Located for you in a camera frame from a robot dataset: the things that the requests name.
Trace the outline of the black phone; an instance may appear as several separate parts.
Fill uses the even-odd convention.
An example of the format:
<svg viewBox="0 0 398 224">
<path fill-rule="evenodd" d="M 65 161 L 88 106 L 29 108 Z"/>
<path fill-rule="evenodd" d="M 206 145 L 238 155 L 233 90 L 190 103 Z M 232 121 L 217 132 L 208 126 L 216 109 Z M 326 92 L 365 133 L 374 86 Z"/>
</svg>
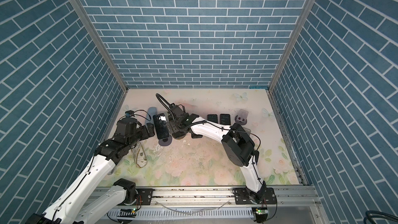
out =
<svg viewBox="0 0 398 224">
<path fill-rule="evenodd" d="M 167 119 L 164 113 L 153 115 L 153 123 L 158 140 L 167 141 L 170 137 Z"/>
<path fill-rule="evenodd" d="M 192 134 L 191 134 L 191 137 L 192 137 L 193 139 L 200 139 L 200 138 L 202 138 L 203 136 L 200 135 L 200 134 L 194 134 L 194 133 L 192 133 Z"/>
</svg>

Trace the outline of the teal case phone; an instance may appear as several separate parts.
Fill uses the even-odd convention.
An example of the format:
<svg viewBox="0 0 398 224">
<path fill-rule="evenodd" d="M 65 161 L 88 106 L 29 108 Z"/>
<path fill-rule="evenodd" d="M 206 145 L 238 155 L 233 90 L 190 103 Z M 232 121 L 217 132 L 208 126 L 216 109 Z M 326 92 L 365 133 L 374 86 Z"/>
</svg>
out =
<svg viewBox="0 0 398 224">
<path fill-rule="evenodd" d="M 218 123 L 218 115 L 217 114 L 209 114 L 207 115 L 207 120 L 213 123 Z"/>
</svg>

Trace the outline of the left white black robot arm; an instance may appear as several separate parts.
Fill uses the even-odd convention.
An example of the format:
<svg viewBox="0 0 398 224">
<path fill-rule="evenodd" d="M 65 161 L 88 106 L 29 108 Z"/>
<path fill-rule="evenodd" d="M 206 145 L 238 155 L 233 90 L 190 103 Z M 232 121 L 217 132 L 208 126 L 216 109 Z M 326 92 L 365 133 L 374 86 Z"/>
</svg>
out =
<svg viewBox="0 0 398 224">
<path fill-rule="evenodd" d="M 154 136 L 150 115 L 147 124 L 141 124 L 136 111 L 125 112 L 117 122 L 112 138 L 105 140 L 95 150 L 83 172 L 42 214 L 32 214 L 28 224 L 94 224 L 112 208 L 121 204 L 139 209 L 143 199 L 136 184 L 127 179 L 118 179 L 104 195 L 84 207 L 103 178 L 111 172 L 122 158 L 140 141 Z"/>
</svg>

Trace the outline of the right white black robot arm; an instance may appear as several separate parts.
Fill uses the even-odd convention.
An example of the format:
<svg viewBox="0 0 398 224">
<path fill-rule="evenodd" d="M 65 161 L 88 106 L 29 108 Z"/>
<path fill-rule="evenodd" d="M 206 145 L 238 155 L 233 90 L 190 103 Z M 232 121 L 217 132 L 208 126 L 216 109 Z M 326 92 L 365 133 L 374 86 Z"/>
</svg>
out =
<svg viewBox="0 0 398 224">
<path fill-rule="evenodd" d="M 191 133 L 193 139 L 208 137 L 223 145 L 227 157 L 234 165 L 240 167 L 246 182 L 245 191 L 239 193 L 238 197 L 249 199 L 254 204 L 277 204 L 273 189 L 268 188 L 259 176 L 259 149 L 255 148 L 255 142 L 242 127 L 247 123 L 246 115 L 236 116 L 235 123 L 231 122 L 229 114 L 220 114 L 220 117 L 212 114 L 208 115 L 208 119 L 204 119 L 199 115 L 187 113 L 182 105 L 169 103 L 158 93 L 155 96 L 167 110 L 168 131 L 174 139 L 182 139 L 187 133 Z"/>
</svg>

